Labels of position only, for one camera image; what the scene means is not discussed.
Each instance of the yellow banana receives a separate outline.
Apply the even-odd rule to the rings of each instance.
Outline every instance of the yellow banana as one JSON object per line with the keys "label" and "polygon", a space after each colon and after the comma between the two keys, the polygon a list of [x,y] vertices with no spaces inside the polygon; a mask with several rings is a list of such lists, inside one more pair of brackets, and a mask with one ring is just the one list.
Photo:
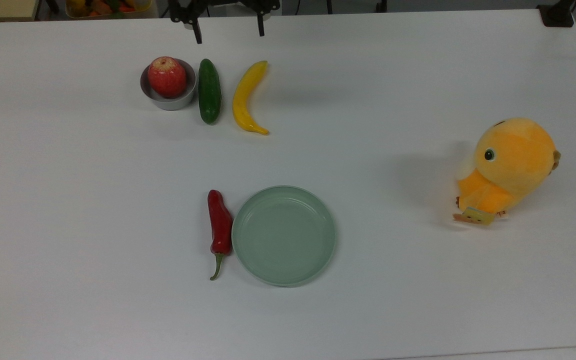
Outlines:
{"label": "yellow banana", "polygon": [[267,67],[268,61],[266,60],[259,61],[250,66],[239,81],[237,89],[235,90],[235,96],[232,100],[232,114],[235,117],[237,125],[247,132],[260,133],[262,135],[268,135],[268,130],[259,126],[255,122],[255,119],[250,116],[248,99],[252,91],[264,78]]}

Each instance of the apple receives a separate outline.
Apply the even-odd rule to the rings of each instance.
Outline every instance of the apple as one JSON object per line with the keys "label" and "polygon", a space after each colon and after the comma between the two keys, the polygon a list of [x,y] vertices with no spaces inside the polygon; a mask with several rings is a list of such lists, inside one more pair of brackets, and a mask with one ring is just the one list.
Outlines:
{"label": "apple", "polygon": [[157,57],[148,68],[148,82],[164,98],[176,98],[186,89],[186,69],[172,57]]}

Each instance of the yellow plush toy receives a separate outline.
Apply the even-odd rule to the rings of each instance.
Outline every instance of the yellow plush toy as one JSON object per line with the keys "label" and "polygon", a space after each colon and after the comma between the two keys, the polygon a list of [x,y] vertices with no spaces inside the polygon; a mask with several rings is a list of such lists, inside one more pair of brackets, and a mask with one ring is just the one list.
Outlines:
{"label": "yellow plush toy", "polygon": [[560,161],[553,139],[529,118],[510,118],[490,127],[474,152],[474,169],[458,180],[457,221],[490,224],[537,189]]}

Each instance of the cucumber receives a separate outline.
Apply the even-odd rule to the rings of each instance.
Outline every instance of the cucumber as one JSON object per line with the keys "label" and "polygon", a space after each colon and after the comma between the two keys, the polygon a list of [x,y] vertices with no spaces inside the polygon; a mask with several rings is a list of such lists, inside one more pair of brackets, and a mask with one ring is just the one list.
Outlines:
{"label": "cucumber", "polygon": [[201,60],[199,64],[199,114],[201,120],[214,125],[222,111],[222,86],[212,61]]}

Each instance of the gray bowl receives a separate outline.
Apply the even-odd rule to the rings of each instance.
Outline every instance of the gray bowl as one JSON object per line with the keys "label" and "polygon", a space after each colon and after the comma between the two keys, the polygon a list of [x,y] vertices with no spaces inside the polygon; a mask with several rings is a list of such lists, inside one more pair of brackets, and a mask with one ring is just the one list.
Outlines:
{"label": "gray bowl", "polygon": [[157,93],[157,91],[151,88],[151,84],[150,82],[148,82],[148,68],[150,68],[150,65],[146,66],[146,68],[141,73],[141,80],[140,80],[141,90],[143,91],[144,94],[146,94],[148,98],[150,98],[150,100],[154,103],[154,105],[157,105],[159,109],[163,110],[182,109],[183,107],[190,104],[190,102],[194,98],[195,91],[197,90],[197,75],[195,73],[195,69],[192,66],[190,66],[190,64],[188,64],[183,60],[180,59],[175,60],[178,61],[179,64],[183,66],[183,68],[185,69],[185,81],[186,81],[185,90],[181,93],[181,95],[175,98],[166,98],[164,96],[161,96],[160,94]]}

